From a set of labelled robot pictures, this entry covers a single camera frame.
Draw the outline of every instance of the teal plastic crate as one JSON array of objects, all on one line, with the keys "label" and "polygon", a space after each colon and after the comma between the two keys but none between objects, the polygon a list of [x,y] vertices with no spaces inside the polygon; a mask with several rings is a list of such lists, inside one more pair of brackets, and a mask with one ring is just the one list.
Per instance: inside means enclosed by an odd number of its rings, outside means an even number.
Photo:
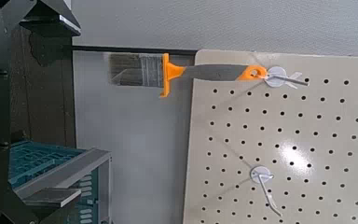
[{"label": "teal plastic crate", "polygon": [[[11,145],[8,182],[13,189],[83,153],[84,149],[22,141]],[[98,168],[70,188],[82,189],[80,201],[66,224],[98,223]]]}]

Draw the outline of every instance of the pegboard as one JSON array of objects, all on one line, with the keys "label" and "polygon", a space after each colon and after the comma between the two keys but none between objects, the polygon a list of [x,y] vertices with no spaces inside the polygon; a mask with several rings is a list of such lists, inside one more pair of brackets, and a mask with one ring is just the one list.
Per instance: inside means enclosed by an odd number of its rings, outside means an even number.
[{"label": "pegboard", "polygon": [[358,58],[248,55],[310,85],[194,80],[184,223],[358,223]]}]

